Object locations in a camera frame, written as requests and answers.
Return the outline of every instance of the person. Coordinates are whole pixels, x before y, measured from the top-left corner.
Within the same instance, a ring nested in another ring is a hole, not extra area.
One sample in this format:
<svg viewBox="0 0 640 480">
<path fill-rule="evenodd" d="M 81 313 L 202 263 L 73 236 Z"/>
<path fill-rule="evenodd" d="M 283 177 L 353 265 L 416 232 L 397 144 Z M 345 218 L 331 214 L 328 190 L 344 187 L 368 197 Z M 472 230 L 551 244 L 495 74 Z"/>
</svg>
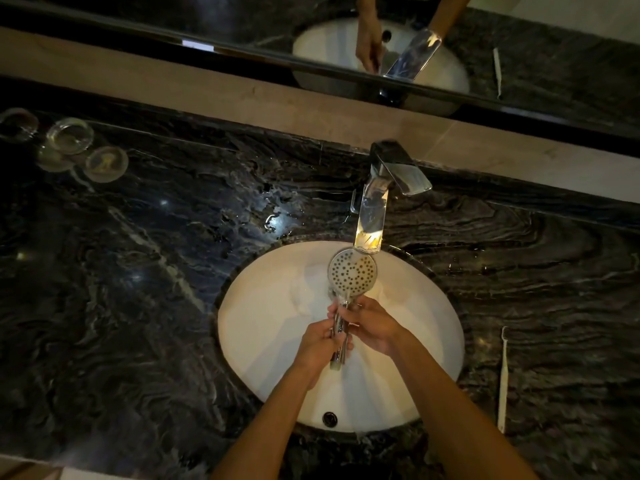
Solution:
<svg viewBox="0 0 640 480">
<path fill-rule="evenodd" d="M 440 0 L 429 23 L 429 30 L 444 40 L 469 1 L 471 0 Z M 378 19 L 376 0 L 356 0 L 356 8 L 358 10 L 356 57 L 362 62 L 367 72 L 377 74 L 382 65 L 385 48 L 382 45 L 382 26 Z"/>
<path fill-rule="evenodd" d="M 336 311 L 350 322 L 350 334 L 396 364 L 448 478 L 538 478 L 409 330 L 376 300 L 361 296 L 356 303 L 359 306 L 354 310 L 334 303 L 325 320 L 308 326 L 293 364 L 217 466 L 212 480 L 277 478 L 305 395 L 343 343 L 343 333 L 331 337 Z"/>
</svg>

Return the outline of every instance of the toothbrush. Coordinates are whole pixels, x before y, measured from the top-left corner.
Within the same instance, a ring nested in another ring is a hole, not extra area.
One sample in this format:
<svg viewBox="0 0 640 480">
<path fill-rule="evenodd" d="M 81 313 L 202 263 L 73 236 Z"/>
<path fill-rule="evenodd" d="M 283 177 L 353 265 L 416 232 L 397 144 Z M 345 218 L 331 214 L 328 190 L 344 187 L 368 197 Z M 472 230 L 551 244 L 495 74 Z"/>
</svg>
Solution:
<svg viewBox="0 0 640 480">
<path fill-rule="evenodd" d="M 498 398 L 498 429 L 504 434 L 504 421 L 507 416 L 507 391 L 509 389 L 509 366 L 507 364 L 507 339 L 504 336 L 508 327 L 503 326 L 500 332 L 502 338 L 502 369 L 500 370 L 500 396 Z"/>
</svg>

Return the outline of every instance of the sink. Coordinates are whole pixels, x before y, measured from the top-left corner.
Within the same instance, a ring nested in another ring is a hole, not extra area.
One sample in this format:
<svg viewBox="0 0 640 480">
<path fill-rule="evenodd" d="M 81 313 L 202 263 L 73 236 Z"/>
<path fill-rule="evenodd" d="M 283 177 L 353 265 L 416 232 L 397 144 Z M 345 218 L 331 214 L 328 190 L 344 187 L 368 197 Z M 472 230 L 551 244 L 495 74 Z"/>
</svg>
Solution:
<svg viewBox="0 0 640 480">
<path fill-rule="evenodd" d="M 409 45 L 416 31 L 399 23 L 381 20 L 381 24 L 383 31 L 391 33 L 391 39 L 385 44 L 387 51 L 400 55 Z M 357 36 L 358 20 L 356 18 L 321 23 L 300 34 L 293 44 L 293 55 L 364 72 L 364 67 L 355 54 Z M 390 65 L 383 60 L 383 66 Z M 302 72 L 294 72 L 294 76 L 304 89 L 347 98 L 362 96 L 359 94 L 362 89 L 354 82 Z M 415 83 L 457 93 L 468 94 L 469 92 L 469 79 L 464 65 L 450 49 L 444 46 L 436 51 Z M 458 108 L 458 105 L 409 95 L 403 107 L 412 111 L 448 116 Z"/>
<path fill-rule="evenodd" d="M 347 242 L 300 242 L 252 262 L 231 283 L 218 313 L 222 352 L 251 391 L 265 401 L 291 365 L 307 325 L 322 320 L 331 303 L 326 269 Z M 378 281 L 366 295 L 379 300 L 411 330 L 456 380 L 464 357 L 460 320 L 434 282 L 387 252 L 374 255 Z M 355 349 L 340 371 L 326 367 L 309 391 L 298 421 L 341 432 L 400 426 L 419 417 L 393 362 L 354 337 Z M 334 428 L 325 413 L 337 418 Z"/>
</svg>

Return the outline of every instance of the dark marble surface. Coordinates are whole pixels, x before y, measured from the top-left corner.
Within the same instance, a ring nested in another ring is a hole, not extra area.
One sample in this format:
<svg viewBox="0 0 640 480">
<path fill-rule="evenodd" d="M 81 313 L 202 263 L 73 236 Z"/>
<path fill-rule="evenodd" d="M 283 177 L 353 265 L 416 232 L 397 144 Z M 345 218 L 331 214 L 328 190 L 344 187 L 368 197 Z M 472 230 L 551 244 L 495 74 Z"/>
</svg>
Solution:
<svg viewBox="0 0 640 480">
<path fill-rule="evenodd" d="M 44 0 L 94 13 L 291 53 L 316 23 L 354 16 L 355 0 Z M 378 0 L 380 17 L 418 29 L 433 0 Z M 495 98 L 492 49 L 500 49 L 502 101 L 635 137 L 640 128 L 640 45 L 467 9 L 445 44 L 470 76 L 471 93 Z"/>
<path fill-rule="evenodd" d="M 23 97 L 43 121 L 92 114 L 99 142 L 131 162 L 95 184 L 80 170 L 44 173 L 30 146 L 1 147 L 15 165 L 0 174 L 0 452 L 206 478 L 260 407 L 216 338 L 226 286 L 275 246 L 353 236 L 349 200 L 367 160 L 259 128 L 94 107 L 71 91 L 55 111 L 30 94 L 0 102 Z M 509 440 L 544 479 L 637 477 L 639 207 L 425 172 L 435 190 L 392 195 L 385 242 L 451 297 L 466 338 L 460 387 L 494 416 L 508 325 Z M 282 227 L 266 226 L 277 212 Z M 607 220 L 617 227 L 597 223 Z M 298 427 L 282 477 L 340 466 L 349 478 L 439 478 L 427 450 L 420 423 L 357 436 Z"/>
</svg>

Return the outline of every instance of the faucet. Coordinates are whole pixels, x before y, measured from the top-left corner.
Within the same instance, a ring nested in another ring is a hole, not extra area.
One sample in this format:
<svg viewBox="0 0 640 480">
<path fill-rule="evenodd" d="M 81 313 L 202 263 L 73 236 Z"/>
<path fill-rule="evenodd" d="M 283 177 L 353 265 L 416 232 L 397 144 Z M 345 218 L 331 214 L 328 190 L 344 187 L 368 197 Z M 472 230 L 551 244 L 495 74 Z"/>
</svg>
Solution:
<svg viewBox="0 0 640 480">
<path fill-rule="evenodd" d="M 366 254 L 375 254 L 380 252 L 382 245 L 389 185 L 395 182 L 400 192 L 407 196 L 427 192 L 432 185 L 394 139 L 373 143 L 369 155 L 371 176 L 362 193 L 353 247 Z"/>
<path fill-rule="evenodd" d="M 415 80 L 441 45 L 442 37 L 436 32 L 428 28 L 420 30 L 387 71 L 385 77 L 406 81 Z"/>
</svg>

